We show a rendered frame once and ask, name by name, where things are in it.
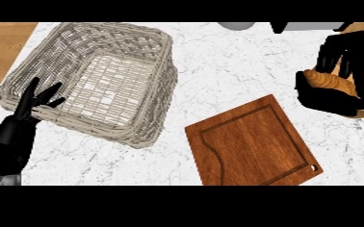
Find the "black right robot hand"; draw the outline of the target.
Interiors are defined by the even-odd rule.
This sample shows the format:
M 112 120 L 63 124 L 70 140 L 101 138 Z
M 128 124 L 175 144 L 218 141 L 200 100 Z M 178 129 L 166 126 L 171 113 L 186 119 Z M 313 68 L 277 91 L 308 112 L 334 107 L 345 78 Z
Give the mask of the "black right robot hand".
M 297 73 L 298 99 L 314 110 L 345 116 L 357 116 L 364 110 L 364 31 L 329 36 L 320 46 L 314 71 L 331 74 L 341 67 L 339 78 L 353 77 L 357 96 L 342 90 L 310 85 L 307 72 Z

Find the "tan round object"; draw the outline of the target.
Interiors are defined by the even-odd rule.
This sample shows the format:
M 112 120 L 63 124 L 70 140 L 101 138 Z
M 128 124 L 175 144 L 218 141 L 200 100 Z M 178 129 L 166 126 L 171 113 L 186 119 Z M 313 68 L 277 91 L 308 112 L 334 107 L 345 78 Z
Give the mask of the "tan round object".
M 364 22 L 354 22 L 348 27 L 341 31 L 341 34 L 364 31 Z M 338 61 L 339 65 L 335 68 L 334 75 L 339 75 L 339 66 L 342 64 L 342 58 Z M 348 77 L 348 80 L 354 83 L 353 74 Z M 347 116 L 348 118 L 364 118 L 364 110 L 357 111 L 357 116 Z

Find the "grey round object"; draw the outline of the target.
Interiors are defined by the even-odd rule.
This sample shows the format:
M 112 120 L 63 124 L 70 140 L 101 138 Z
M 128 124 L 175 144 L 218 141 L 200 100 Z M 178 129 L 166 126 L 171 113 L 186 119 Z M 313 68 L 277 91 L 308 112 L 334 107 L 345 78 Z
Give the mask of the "grey round object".
M 254 22 L 220 22 L 220 25 L 233 31 L 248 30 L 255 23 Z

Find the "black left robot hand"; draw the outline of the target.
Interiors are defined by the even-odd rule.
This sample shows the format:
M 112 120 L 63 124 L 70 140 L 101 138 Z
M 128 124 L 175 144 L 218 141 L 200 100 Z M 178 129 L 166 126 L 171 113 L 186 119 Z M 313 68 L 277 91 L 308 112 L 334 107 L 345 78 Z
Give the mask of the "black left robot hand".
M 42 105 L 55 108 L 66 101 L 64 97 L 51 101 L 63 83 L 57 83 L 35 95 L 39 82 L 39 78 L 32 80 L 15 113 L 0 122 L 0 176 L 20 175 L 29 163 L 36 126 L 41 122 L 41 119 L 32 116 L 32 109 Z

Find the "brown wooden cutting board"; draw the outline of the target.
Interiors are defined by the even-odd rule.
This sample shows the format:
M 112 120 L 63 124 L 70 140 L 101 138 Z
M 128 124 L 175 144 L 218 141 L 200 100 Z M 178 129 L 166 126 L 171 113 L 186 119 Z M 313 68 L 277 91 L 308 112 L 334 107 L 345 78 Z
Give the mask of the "brown wooden cutting board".
M 206 185 L 299 185 L 323 168 L 273 95 L 186 127 Z

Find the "golden brown croissant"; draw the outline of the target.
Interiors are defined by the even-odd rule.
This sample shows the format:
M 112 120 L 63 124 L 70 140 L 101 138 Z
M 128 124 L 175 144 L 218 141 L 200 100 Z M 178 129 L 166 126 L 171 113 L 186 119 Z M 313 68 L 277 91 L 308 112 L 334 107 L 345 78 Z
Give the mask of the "golden brown croissant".
M 357 97 L 356 86 L 350 80 L 344 79 L 338 75 L 320 73 L 316 70 L 310 69 L 304 71 L 304 74 L 308 79 L 310 85 L 314 88 L 331 88 Z

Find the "pale wicker basket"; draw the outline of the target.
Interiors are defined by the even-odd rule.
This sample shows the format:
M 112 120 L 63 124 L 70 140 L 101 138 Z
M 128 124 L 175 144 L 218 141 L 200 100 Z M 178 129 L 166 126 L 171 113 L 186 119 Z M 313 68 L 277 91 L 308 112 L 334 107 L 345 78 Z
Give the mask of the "pale wicker basket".
M 33 115 L 58 126 L 143 148 L 154 144 L 178 82 L 172 37 L 120 22 L 63 22 L 0 84 L 12 111 L 33 78 L 39 90 L 61 84 L 57 107 Z

